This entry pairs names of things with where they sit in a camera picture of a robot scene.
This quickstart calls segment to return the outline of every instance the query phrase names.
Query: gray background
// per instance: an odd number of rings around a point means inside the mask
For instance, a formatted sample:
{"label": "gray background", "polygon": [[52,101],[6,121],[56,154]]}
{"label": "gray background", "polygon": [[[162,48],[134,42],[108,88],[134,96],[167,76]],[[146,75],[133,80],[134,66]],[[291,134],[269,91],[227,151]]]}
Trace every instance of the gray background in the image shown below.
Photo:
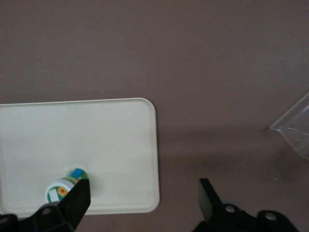
{"label": "gray background", "polygon": [[77,231],[188,232],[197,183],[309,230],[309,162],[267,128],[309,91],[308,1],[1,1],[0,103],[144,97],[160,205]]}

